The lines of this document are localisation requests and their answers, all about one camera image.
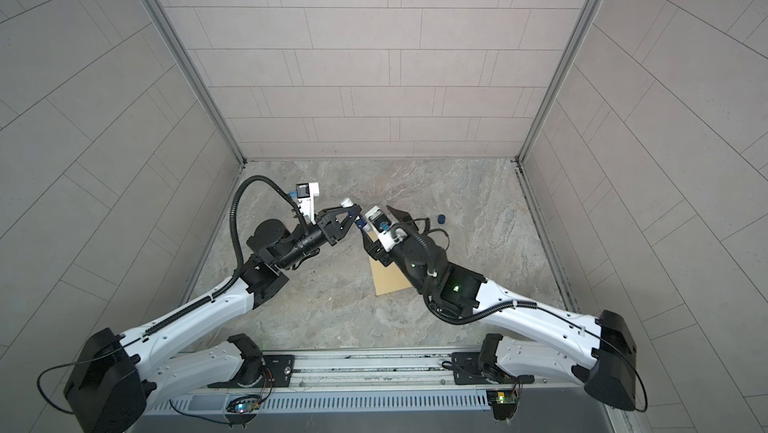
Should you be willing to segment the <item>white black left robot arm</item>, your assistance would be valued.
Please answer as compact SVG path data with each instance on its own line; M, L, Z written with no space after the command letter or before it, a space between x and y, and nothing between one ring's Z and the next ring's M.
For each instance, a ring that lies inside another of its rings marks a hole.
M299 223L293 231L276 219L262 222L248 239L250 257L242 252L237 215L241 197L253 183L272 188L292 209ZM109 328L84 344L63 389L72 415L85 432L124 432L160 402L216 382L250 385L262 368L257 345L245 334L234 335L203 352L177 357L193 343L229 320L273 298L287 283L288 269L335 245L355 228L361 208L346 199L308 220L299 196L291 196L263 175L246 178L229 209L235 253L233 274L175 310L116 334Z

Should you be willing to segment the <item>tan kraft envelope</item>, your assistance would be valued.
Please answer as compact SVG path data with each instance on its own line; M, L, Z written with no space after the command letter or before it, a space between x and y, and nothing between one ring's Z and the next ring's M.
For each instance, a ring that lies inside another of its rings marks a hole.
M389 266L384 267L370 258L369 261L375 294L377 296L383 296L412 287L411 283L394 262Z

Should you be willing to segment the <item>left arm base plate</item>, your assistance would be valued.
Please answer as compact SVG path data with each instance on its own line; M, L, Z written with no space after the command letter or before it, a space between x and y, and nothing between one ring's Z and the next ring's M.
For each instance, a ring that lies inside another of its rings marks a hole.
M294 363L294 355L261 355L247 358L230 380L211 383L207 387L213 389L288 387Z

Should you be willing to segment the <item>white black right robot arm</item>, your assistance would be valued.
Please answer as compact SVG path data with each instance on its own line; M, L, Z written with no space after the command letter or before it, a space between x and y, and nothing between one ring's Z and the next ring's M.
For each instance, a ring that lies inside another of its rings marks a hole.
M450 262L446 249L418 230L406 212L390 218L374 207L356 224L369 256L395 264L438 320L453 326L487 322L543 343L559 353L555 363L592 398L624 411L646 410L637 346L620 314L575 313L519 295Z

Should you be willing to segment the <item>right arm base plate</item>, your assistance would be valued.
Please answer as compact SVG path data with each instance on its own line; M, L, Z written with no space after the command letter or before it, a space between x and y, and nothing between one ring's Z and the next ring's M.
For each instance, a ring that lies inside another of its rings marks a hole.
M456 385L528 385L535 382L534 375L510 375L495 365L480 362L479 352L454 352L441 366L452 372Z

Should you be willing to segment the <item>white glue stick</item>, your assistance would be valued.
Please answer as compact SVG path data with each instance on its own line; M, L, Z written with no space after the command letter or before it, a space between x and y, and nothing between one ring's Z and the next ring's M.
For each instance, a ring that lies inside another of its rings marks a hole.
M355 225L362 231L369 232L370 226L361 213L361 207L351 198L347 197L341 201L341 206L348 209L348 216L354 219Z

